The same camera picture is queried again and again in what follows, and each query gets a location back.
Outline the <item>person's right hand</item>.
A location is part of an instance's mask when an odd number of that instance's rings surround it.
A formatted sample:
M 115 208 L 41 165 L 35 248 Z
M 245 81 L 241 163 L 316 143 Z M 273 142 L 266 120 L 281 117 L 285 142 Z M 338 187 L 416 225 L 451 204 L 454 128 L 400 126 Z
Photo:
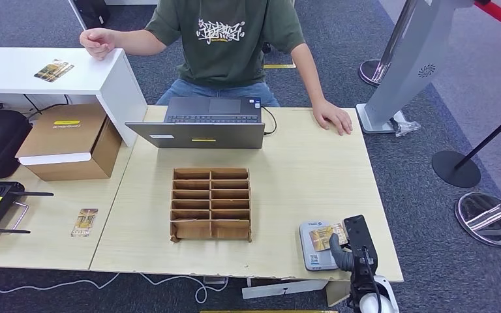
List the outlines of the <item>person's right hand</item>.
M 80 44 L 91 57 L 101 61 L 115 48 L 114 33 L 105 28 L 87 29 L 80 34 Z

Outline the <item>person's left hand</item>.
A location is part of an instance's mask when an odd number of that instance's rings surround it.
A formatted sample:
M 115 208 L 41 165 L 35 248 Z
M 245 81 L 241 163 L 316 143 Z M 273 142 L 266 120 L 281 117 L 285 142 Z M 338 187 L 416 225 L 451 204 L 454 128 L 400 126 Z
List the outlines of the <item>person's left hand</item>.
M 353 131 L 349 114 L 324 98 L 312 101 L 312 112 L 317 123 L 326 130 L 333 125 L 339 135 L 351 134 Z

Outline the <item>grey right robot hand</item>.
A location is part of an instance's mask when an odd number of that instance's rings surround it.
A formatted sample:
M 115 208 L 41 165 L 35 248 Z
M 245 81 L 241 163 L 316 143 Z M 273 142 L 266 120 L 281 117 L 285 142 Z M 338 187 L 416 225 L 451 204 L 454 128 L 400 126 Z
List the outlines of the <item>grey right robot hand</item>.
M 356 215 L 345 218 L 343 230 L 349 251 L 343 249 L 335 232 L 329 238 L 329 249 L 336 266 L 342 271 L 359 275 L 375 275 L 378 258 L 365 217 Z

